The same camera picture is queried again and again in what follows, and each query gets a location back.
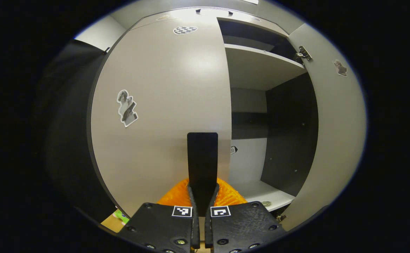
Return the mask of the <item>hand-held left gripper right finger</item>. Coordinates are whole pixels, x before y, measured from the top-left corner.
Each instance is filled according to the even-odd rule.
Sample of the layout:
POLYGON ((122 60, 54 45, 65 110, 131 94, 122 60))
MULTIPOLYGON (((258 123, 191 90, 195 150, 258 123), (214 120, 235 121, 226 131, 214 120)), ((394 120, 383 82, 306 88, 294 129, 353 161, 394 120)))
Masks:
POLYGON ((286 234, 261 202, 245 201, 221 179, 217 179, 211 194, 204 226, 204 245, 212 253, 253 252, 286 234))

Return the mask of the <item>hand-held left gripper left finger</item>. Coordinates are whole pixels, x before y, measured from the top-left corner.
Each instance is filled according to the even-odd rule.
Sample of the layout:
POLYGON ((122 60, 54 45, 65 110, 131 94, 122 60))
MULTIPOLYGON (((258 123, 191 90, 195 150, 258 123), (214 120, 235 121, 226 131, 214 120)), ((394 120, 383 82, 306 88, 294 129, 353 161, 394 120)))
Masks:
POLYGON ((143 203, 118 236, 161 253, 197 251, 200 225, 189 179, 176 184, 157 203, 143 203))

